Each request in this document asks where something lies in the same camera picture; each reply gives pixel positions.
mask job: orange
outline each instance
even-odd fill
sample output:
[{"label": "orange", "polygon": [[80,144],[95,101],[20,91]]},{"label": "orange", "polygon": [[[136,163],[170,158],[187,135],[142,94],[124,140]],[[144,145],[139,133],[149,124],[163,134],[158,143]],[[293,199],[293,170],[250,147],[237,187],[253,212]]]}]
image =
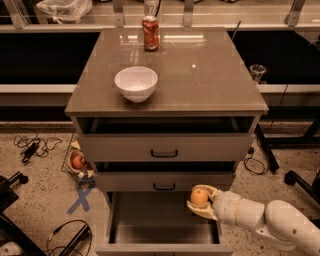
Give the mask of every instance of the orange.
[{"label": "orange", "polygon": [[192,191],[190,200],[191,203],[198,205],[208,202],[209,198],[207,192],[204,189],[196,188]]}]

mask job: blue tape cross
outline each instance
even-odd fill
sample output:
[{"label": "blue tape cross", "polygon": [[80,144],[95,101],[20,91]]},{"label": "blue tape cross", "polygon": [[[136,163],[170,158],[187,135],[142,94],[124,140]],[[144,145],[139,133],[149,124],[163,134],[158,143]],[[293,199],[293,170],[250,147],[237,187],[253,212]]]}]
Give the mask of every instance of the blue tape cross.
[{"label": "blue tape cross", "polygon": [[94,188],[94,184],[90,184],[87,189],[83,190],[81,186],[78,186],[77,192],[79,195],[79,198],[77,201],[74,202],[74,204],[70,207],[70,209],[67,211],[68,214],[72,214],[80,204],[82,204],[83,210],[89,211],[90,206],[87,201],[87,196],[91,192],[91,190]]}]

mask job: white bowl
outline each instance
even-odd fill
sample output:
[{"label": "white bowl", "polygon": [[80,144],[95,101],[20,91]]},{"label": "white bowl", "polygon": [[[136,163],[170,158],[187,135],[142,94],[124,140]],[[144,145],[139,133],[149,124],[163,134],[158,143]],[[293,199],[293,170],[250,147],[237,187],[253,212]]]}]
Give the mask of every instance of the white bowl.
[{"label": "white bowl", "polygon": [[114,82],[120,94],[133,102],[149,98],[156,88],[157,73],[146,67],[130,67],[121,70]]}]

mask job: drawer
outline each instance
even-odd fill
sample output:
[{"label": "drawer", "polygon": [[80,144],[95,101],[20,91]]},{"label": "drawer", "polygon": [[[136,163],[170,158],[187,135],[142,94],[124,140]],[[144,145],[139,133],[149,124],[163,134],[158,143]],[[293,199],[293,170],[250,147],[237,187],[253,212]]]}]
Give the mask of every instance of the drawer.
[{"label": "drawer", "polygon": [[109,163],[95,172],[99,190],[189,191],[196,184],[211,184],[228,190],[233,182],[233,162]]},{"label": "drawer", "polygon": [[254,135],[79,136],[87,160],[99,161],[241,161]]},{"label": "drawer", "polygon": [[219,225],[193,215],[190,192],[119,192],[99,256],[229,256]]}]

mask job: dresser top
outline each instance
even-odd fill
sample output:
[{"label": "dresser top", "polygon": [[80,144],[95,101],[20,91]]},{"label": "dresser top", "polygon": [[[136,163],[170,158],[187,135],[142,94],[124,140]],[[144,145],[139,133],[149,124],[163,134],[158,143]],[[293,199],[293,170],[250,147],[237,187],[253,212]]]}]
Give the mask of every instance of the dresser top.
[{"label": "dresser top", "polygon": [[[142,28],[103,29],[66,108],[69,116],[256,115],[268,111],[224,29],[160,28],[160,48],[144,50]],[[145,66],[158,75],[149,99],[123,98],[116,74]]]}]

